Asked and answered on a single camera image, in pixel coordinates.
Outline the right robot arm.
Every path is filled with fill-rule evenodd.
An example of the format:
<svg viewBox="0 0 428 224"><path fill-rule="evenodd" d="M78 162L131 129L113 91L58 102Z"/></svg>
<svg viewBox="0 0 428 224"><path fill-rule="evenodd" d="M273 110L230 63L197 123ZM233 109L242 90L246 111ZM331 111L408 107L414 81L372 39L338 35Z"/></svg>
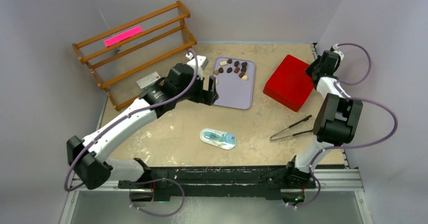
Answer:
<svg viewBox="0 0 428 224"><path fill-rule="evenodd" d="M325 50L305 70L323 104L310 133L310 145L287 164L283 180L289 187L310 181L311 171L333 149L350 143L356 133L363 103L353 100L334 75L344 54L339 49Z"/></svg>

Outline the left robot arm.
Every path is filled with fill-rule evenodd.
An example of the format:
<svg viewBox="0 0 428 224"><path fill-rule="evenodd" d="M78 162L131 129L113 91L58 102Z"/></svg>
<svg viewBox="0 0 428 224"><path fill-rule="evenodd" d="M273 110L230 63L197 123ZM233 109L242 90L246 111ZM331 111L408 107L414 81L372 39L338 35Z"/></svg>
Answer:
<svg viewBox="0 0 428 224"><path fill-rule="evenodd" d="M131 181L137 188L150 183L148 167L141 160L117 160L110 155L136 131L173 110L177 103L189 100L213 105L218 99L216 78L209 77L204 90L201 67L177 64L166 77L146 87L131 105L119 116L94 133L67 141L67 158L71 172L89 190L96 189L108 180Z"/></svg>

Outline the red box lid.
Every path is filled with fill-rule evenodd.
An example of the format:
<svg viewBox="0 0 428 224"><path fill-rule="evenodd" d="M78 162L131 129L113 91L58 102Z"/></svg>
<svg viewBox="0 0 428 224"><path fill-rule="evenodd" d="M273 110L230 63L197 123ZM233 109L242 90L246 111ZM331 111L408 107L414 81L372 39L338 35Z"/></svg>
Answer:
<svg viewBox="0 0 428 224"><path fill-rule="evenodd" d="M309 65L287 55L268 81L263 93L294 112L298 112L313 90L313 84L305 70Z"/></svg>

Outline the metal tongs with black tips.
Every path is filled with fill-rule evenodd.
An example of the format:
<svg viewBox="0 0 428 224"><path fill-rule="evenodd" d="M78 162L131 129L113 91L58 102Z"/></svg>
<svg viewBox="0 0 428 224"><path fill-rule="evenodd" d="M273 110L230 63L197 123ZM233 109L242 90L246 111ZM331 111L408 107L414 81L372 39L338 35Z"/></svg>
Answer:
<svg viewBox="0 0 428 224"><path fill-rule="evenodd" d="M295 123L290 124L286 128L284 128L284 129L280 130L279 132L271 135L269 137L269 141L271 141L271 142L280 141L280 140L283 140L286 138L292 138L292 137L297 137L300 135L312 133L313 129L306 129L306 130L301 130L301 131L296 130L297 126L308 122L311 118L312 118L312 115L308 115L308 116L304 117L303 119L301 119Z"/></svg>

